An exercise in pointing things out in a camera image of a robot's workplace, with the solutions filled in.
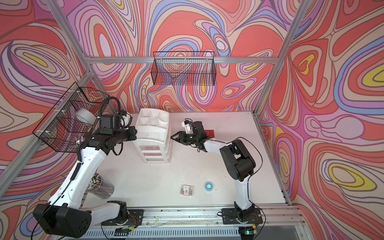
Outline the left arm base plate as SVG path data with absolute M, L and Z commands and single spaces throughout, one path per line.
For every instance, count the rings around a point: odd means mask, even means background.
M 101 223 L 104 226 L 128 226 L 137 227 L 143 222 L 143 209 L 128 209 L 126 213 L 119 214 L 118 217 L 112 220 L 107 220 Z

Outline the white plastic drawer organizer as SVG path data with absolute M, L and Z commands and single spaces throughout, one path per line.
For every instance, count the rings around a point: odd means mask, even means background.
M 141 109 L 135 125 L 138 131 L 134 141 L 146 164 L 171 162 L 170 113 L 158 109 Z

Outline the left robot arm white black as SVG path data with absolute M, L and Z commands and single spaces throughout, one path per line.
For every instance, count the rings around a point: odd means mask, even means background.
M 92 177 L 116 145 L 136 140 L 134 126 L 120 130 L 99 130 L 84 135 L 78 145 L 76 164 L 59 189 L 45 204 L 38 204 L 33 216 L 46 234 L 80 238 L 94 225 L 103 222 L 124 224 L 129 219 L 127 204 L 108 201 L 104 205 L 82 209 L 82 199 Z

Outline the red postcard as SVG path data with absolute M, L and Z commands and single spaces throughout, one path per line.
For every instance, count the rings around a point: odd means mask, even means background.
M 214 138 L 215 137 L 215 132 L 214 130 L 205 130 L 205 133 L 208 137 L 212 137 Z

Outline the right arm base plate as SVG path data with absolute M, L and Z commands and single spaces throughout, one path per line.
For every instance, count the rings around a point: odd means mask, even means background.
M 241 209 L 224 208 L 218 212 L 218 216 L 222 218 L 224 225 L 252 224 L 258 226 L 264 222 L 261 210 L 256 207 L 251 207 L 244 211 Z

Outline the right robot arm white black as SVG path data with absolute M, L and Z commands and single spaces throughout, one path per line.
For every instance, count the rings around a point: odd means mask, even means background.
M 256 162 L 244 143 L 240 139 L 223 142 L 206 134 L 188 134 L 185 131 L 172 135 L 171 140 L 222 157 L 227 172 L 235 181 L 236 199 L 232 218 L 245 223 L 256 209 L 250 190 L 250 178 L 254 174 Z

